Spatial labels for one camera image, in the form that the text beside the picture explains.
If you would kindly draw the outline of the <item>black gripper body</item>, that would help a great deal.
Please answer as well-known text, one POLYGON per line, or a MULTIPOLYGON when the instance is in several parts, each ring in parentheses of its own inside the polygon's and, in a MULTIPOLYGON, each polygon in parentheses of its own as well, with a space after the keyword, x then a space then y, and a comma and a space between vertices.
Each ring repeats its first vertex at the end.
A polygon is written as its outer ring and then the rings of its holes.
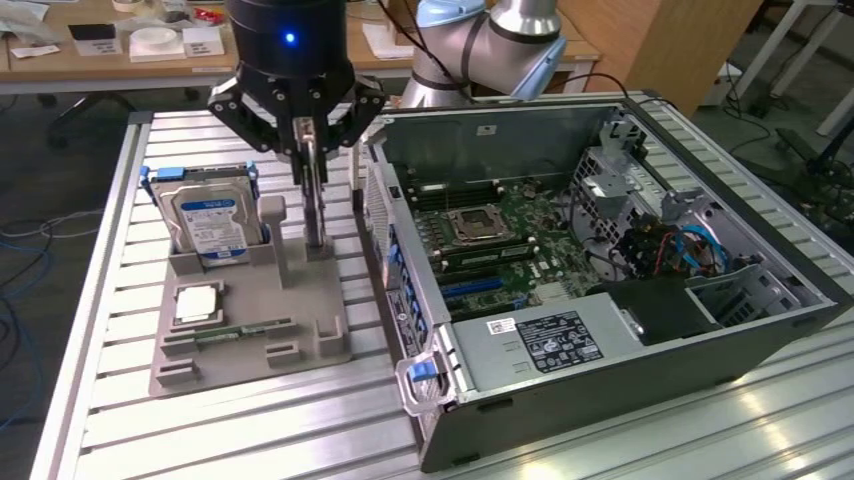
POLYGON ((237 83, 276 117, 325 118, 355 83, 343 1, 228 1, 237 83))

